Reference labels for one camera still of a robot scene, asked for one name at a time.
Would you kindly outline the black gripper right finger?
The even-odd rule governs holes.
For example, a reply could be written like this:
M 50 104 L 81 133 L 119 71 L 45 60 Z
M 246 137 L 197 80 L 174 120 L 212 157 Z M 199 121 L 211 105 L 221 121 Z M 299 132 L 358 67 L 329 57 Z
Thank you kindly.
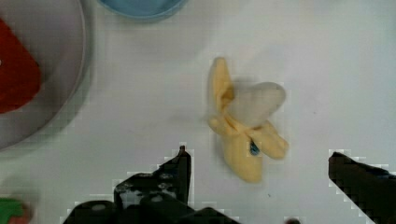
M 375 224 L 395 224 L 396 177 L 389 171 L 334 152 L 330 180 Z

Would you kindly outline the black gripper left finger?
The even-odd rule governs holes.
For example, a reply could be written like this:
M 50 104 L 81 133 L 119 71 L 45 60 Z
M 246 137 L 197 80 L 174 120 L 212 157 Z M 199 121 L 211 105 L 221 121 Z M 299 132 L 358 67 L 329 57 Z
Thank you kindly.
M 189 199 L 191 183 L 191 155 L 185 146 L 171 160 L 163 163 L 152 173 L 137 173 L 114 188 L 114 203 L 120 209 L 139 205 L 152 194 L 167 194 L 183 203 Z

